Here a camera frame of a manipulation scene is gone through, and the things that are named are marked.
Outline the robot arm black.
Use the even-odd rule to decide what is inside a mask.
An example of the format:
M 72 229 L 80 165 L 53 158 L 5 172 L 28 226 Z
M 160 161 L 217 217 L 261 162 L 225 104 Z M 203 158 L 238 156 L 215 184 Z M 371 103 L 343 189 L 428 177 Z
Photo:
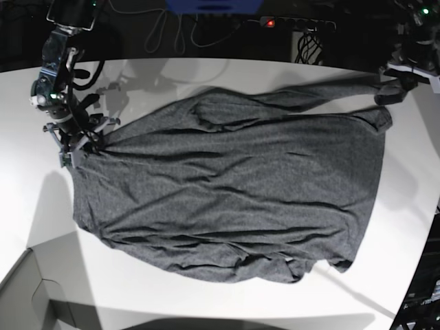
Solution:
M 82 100 L 75 91 L 91 88 L 104 67 L 100 60 L 95 73 L 77 69 L 85 54 L 80 40 L 83 32 L 93 30 L 105 1 L 53 1 L 46 19 L 55 25 L 43 45 L 42 65 L 30 91 L 30 103 L 46 113 L 51 121 L 43 130 L 51 134 L 60 151 L 60 165 L 75 167 L 81 153 L 97 153 L 103 141 L 103 130 L 118 125 L 120 120 L 101 113 L 89 114 L 87 108 L 99 101 L 91 93 Z
M 403 102 L 421 80 L 439 93 L 439 2 L 391 1 L 391 5 L 397 37 L 381 74 L 395 79 L 380 84 L 374 97 L 379 106 Z

